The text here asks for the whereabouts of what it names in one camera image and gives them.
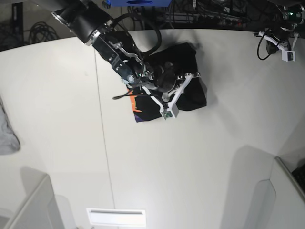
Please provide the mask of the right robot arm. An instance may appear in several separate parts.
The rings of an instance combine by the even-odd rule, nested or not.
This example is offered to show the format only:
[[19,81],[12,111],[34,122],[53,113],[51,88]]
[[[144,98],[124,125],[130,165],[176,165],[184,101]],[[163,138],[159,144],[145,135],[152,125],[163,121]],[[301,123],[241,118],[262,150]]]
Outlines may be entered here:
[[38,0],[36,4],[111,65],[127,86],[127,96],[152,99],[166,117],[175,116],[177,110],[190,111],[206,105],[196,51],[191,44],[182,43],[160,51],[161,32],[150,23],[157,42],[143,52],[129,32],[117,29],[125,18],[143,20],[139,14],[126,13],[113,18],[91,0]]

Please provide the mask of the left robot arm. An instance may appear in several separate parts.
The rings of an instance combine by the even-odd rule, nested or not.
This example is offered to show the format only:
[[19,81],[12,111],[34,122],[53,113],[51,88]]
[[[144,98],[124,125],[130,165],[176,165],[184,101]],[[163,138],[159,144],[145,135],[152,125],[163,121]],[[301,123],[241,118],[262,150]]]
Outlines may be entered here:
[[303,0],[271,0],[277,12],[272,22],[255,33],[260,37],[257,57],[264,61],[271,55],[281,52],[282,60],[295,61],[295,45],[299,37],[296,28],[305,23],[305,2]]

